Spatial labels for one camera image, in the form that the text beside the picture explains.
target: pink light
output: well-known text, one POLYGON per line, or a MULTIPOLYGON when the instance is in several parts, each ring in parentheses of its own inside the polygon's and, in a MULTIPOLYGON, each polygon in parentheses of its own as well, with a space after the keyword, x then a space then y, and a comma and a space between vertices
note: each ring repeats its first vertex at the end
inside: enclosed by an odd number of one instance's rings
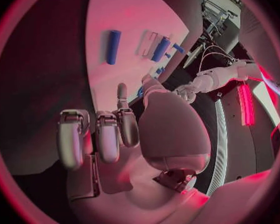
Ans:
POLYGON ((254 107, 252 102, 252 95, 248 84, 238 86, 238 93, 240 98, 242 125, 254 125, 254 107))

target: robotic arm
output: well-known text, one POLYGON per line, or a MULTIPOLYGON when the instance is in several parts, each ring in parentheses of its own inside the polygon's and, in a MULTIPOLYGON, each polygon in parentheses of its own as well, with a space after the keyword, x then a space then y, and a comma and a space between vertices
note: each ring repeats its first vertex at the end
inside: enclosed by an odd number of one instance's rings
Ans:
POLYGON ((231 80, 246 81, 248 77, 262 79, 258 65, 239 60, 229 67, 201 71, 192 82, 179 86, 173 92, 191 104, 195 101, 198 92, 207 93, 225 86, 231 80))

